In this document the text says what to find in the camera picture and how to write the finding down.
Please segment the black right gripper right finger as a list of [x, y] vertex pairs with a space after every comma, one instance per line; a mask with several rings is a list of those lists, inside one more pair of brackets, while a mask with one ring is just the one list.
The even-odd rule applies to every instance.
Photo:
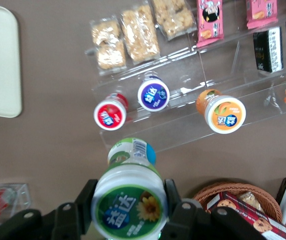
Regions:
[[181, 198], [175, 181], [164, 180], [169, 220], [160, 240], [263, 240], [264, 237], [235, 210], [218, 207], [206, 212], [201, 204]]

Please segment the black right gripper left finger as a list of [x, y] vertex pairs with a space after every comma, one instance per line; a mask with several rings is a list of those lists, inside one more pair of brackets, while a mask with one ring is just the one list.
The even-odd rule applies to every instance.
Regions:
[[92, 222], [91, 203], [98, 181], [87, 181], [74, 202], [61, 204], [42, 215], [26, 209], [0, 225], [0, 240], [79, 240]]

